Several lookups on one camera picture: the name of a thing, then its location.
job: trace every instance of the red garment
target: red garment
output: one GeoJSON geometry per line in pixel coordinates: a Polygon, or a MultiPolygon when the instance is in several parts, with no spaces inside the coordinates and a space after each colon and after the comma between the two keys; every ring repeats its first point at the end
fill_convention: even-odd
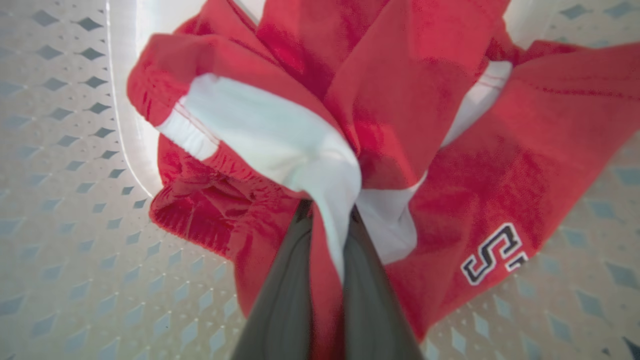
{"type": "MultiPolygon", "coordinates": [[[[386,270],[421,340],[540,250],[640,127],[640,44],[591,50],[536,42],[524,51],[504,29],[507,3],[268,0],[254,26],[233,1],[209,0],[174,34],[153,36],[129,78],[131,102],[163,132],[164,189],[151,219],[233,261],[248,314],[310,192],[256,170],[246,149],[230,147],[229,134],[194,115],[189,99],[195,80],[214,74],[304,107],[353,150],[359,208],[365,193],[369,200],[409,194],[415,243],[389,255],[386,270]],[[487,83],[492,61],[513,65],[504,87],[487,83]],[[500,95],[449,143],[473,86],[500,95]],[[176,117],[188,131],[168,125],[176,117]]],[[[338,359],[340,269],[325,241],[326,213],[314,211],[313,354],[338,359]]]]}

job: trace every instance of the red and white clothing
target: red and white clothing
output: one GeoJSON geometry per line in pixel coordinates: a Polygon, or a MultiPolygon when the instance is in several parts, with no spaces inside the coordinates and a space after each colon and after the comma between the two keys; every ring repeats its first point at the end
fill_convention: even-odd
{"type": "Polygon", "coordinates": [[[236,264],[251,309],[314,200],[314,359],[341,357],[357,204],[418,339],[540,250],[640,127],[640,44],[513,45],[505,0],[209,0],[129,98],[162,134],[151,219],[236,264]]]}

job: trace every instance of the laundry basket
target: laundry basket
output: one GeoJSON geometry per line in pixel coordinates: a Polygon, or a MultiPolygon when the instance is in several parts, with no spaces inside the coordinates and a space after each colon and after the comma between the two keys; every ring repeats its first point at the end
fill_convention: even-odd
{"type": "MultiPolygon", "coordinates": [[[[0,2],[0,360],[227,359],[233,265],[151,224],[157,133],[125,96],[203,0],[0,2]]],[[[243,8],[260,17],[259,1],[243,8]]],[[[638,0],[518,0],[535,38],[640,40],[638,0]]],[[[640,359],[640,135],[539,255],[436,324],[429,360],[640,359]]]]}

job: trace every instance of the red fabric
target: red fabric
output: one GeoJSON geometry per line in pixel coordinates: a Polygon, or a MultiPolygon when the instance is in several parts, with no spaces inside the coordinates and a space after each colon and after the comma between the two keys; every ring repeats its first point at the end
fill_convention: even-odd
{"type": "MultiPolygon", "coordinates": [[[[506,5],[269,0],[253,26],[232,1],[209,0],[176,33],[152,37],[131,73],[129,97],[158,126],[192,80],[211,72],[320,115],[358,156],[363,188],[407,188],[428,169],[410,203],[417,248],[386,267],[422,339],[509,273],[496,248],[495,269],[470,284],[461,265],[482,242],[512,223],[521,250],[533,256],[640,127],[639,44],[590,50],[536,42],[524,51],[504,29],[506,5]],[[515,66],[506,87],[489,112],[440,149],[489,60],[515,66]]],[[[223,142],[198,161],[161,137],[159,167],[164,189],[151,219],[232,260],[247,314],[301,195],[256,173],[223,142]]],[[[320,216],[314,221],[313,354],[338,359],[342,293],[320,216]]]]}

